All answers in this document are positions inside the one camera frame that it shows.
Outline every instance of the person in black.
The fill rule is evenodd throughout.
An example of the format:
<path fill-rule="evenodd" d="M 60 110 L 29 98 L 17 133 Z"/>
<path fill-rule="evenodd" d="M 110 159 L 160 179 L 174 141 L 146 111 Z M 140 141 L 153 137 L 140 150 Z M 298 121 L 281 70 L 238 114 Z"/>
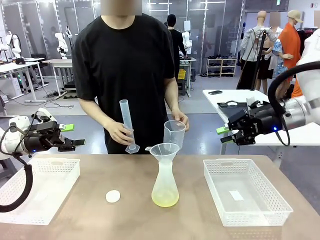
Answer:
<path fill-rule="evenodd" d="M 166 20 L 166 22 L 168 24 L 168 29 L 171 32 L 171 36 L 172 36 L 174 66 L 175 66 L 175 71 L 174 71 L 175 72 L 175 79 L 178 80 L 179 69 L 180 69 L 179 48 L 185 58 L 187 57 L 187 52 L 185 50 L 184 39 L 182 37 L 182 33 L 175 30 L 176 21 L 177 21 L 177 19 L 174 14 L 170 14 Z"/>
<path fill-rule="evenodd" d="M 109 154 L 126 154 L 133 140 L 123 124 L 120 100 L 128 100 L 139 154 L 163 143 L 165 100 L 173 118 L 189 129 L 178 105 L 172 38 L 155 18 L 99 16 L 77 36 L 72 65 L 80 105 L 104 127 Z"/>

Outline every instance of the white plastic basket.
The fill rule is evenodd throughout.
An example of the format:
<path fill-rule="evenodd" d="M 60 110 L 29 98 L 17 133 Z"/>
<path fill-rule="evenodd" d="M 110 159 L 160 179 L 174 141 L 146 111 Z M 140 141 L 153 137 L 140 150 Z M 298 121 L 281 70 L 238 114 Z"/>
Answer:
<path fill-rule="evenodd" d="M 33 185 L 25 202 L 11 212 L 0 213 L 8 224 L 48 225 L 80 175 L 80 160 L 33 158 Z M 20 169 L 0 188 L 0 205 L 14 202 L 26 185 L 25 170 Z"/>
<path fill-rule="evenodd" d="M 283 226 L 293 212 L 251 159 L 203 163 L 204 177 L 223 226 Z"/>

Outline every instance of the hat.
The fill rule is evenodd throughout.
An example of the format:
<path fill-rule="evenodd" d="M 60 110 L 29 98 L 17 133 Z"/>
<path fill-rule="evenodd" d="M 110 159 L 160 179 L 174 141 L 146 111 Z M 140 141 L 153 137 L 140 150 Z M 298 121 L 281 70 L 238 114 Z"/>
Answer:
<path fill-rule="evenodd" d="M 303 23 L 304 22 L 304 21 L 301 20 L 301 12 L 298 11 L 298 10 L 289 11 L 287 17 L 296 20 L 298 23 Z"/>

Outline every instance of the green tag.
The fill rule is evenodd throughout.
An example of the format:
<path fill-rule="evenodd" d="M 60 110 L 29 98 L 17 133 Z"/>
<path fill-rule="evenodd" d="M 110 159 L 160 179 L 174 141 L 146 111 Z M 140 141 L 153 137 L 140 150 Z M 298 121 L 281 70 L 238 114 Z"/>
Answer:
<path fill-rule="evenodd" d="M 65 129 L 61 130 L 61 132 L 65 133 L 65 132 L 72 132 L 75 129 L 75 125 L 74 124 L 66 124 L 65 125 Z"/>
<path fill-rule="evenodd" d="M 216 129 L 216 133 L 218 135 L 221 135 L 221 134 L 225 134 L 225 133 L 228 133 L 229 132 L 229 128 L 225 127 L 225 126 L 222 126 L 222 127 L 219 127 Z"/>

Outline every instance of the gray floor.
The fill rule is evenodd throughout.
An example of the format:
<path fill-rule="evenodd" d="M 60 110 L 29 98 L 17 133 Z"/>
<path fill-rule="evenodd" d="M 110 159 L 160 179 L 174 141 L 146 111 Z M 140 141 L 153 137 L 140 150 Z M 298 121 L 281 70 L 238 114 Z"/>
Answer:
<path fill-rule="evenodd" d="M 47 93 L 55 91 L 56 82 L 54 78 L 45 78 L 45 81 L 49 82 L 49 85 L 44 89 L 40 88 L 35 92 L 36 98 L 38 100 L 47 100 L 44 98 Z M 196 81 L 191 83 L 191 97 L 180 96 L 180 108 L 186 114 L 213 114 L 216 113 L 212 108 L 211 104 L 208 102 L 206 97 L 203 95 L 202 90 L 205 89 L 235 89 L 238 83 L 239 77 L 201 77 L 197 76 Z M 10 100 L 6 104 L 6 110 L 8 115 L 23 115 L 30 116 L 38 108 L 47 108 L 51 114 L 54 116 L 84 116 L 85 112 L 81 109 L 77 99 L 63 99 L 54 100 L 53 102 L 48 102 L 46 104 L 41 103 L 25 103 L 25 100 L 32 100 L 32 95 L 29 93 L 17 99 Z"/>
<path fill-rule="evenodd" d="M 220 139 L 216 129 L 224 123 L 217 114 L 188 114 L 190 119 L 190 131 L 185 134 L 183 148 L 180 155 L 217 155 L 220 150 Z M 61 124 L 75 124 L 74 132 L 64 135 L 71 139 L 85 139 L 86 145 L 78 147 L 77 154 L 106 154 L 104 144 L 104 133 L 101 126 L 88 116 L 57 116 Z M 8 127 L 7 119 L 0 119 L 0 127 Z M 267 155 L 270 158 L 275 152 L 268 146 L 242 146 L 240 149 L 230 144 L 226 153 L 237 155 Z M 46 154 L 57 153 L 51 149 Z M 320 148 L 319 147 L 297 147 L 290 148 L 280 169 L 289 180 L 300 190 L 304 197 L 310 202 L 314 209 L 320 214 Z M 13 160 L 17 168 L 21 165 Z M 0 186 L 7 181 L 0 180 Z"/>

